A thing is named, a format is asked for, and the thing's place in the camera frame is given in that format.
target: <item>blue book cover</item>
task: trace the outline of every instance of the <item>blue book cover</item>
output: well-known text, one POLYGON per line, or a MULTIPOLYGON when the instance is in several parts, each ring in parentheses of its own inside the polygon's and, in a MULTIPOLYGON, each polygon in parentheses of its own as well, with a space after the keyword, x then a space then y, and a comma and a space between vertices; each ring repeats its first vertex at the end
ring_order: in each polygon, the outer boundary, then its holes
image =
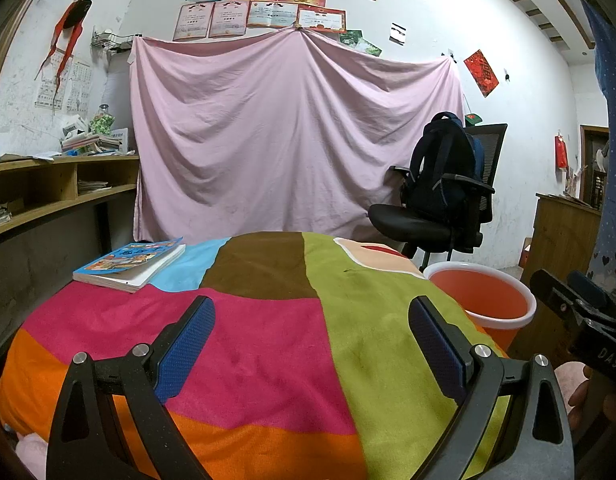
POLYGON ((97 258, 75 272, 80 274, 111 274, 120 270, 132 269, 166 253, 182 240, 183 237, 165 242, 148 242, 145 244, 133 242, 106 254, 106 256, 97 258))

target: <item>orange plastic bucket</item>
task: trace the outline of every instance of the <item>orange plastic bucket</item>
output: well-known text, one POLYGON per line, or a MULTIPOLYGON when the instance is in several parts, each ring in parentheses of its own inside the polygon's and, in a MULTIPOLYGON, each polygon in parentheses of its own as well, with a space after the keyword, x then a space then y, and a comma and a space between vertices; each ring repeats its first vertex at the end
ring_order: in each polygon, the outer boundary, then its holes
POLYGON ((531 322, 537 302, 530 290, 505 272, 465 262, 440 262, 424 276, 451 296, 473 323, 504 350, 531 322))

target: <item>colorful blanket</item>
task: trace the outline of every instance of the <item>colorful blanket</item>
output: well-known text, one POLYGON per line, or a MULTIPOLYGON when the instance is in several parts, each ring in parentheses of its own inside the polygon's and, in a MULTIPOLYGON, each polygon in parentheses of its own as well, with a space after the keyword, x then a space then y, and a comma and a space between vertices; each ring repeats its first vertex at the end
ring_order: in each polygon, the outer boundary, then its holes
MULTIPOLYGON (((494 344, 461 308, 386 246, 309 233, 258 233, 186 248, 135 294, 72 282, 28 317, 0 381, 0 416, 50 434, 72 356, 123 355, 152 342, 193 299, 216 325, 166 408, 216 480, 406 480, 450 421, 408 328, 425 294, 474 344, 494 344)), ((115 397, 138 467, 156 476, 123 398, 115 397)), ((470 466, 484 467, 498 406, 470 466)))

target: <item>pink curtain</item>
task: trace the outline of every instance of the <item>pink curtain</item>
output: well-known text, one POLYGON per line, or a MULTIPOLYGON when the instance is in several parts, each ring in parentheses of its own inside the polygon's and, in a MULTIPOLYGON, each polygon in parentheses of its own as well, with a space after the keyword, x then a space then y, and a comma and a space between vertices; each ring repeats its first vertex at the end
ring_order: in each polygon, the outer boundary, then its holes
POLYGON ((186 243, 256 231, 377 236, 422 129, 462 117, 449 57, 405 63, 292 28, 216 43, 135 38, 141 156, 136 239, 186 243))

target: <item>wire basket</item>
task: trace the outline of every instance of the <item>wire basket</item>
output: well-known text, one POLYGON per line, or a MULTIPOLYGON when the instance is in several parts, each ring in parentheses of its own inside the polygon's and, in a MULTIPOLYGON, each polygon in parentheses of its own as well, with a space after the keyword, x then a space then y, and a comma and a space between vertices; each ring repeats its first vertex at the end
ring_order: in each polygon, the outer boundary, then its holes
POLYGON ((96 48, 105 50, 106 52, 117 54, 119 52, 130 50, 133 47, 133 40, 137 36, 141 37, 142 35, 133 34, 132 36, 117 36, 116 34, 112 34, 110 32, 97 33, 93 30, 92 41, 90 44, 96 48))

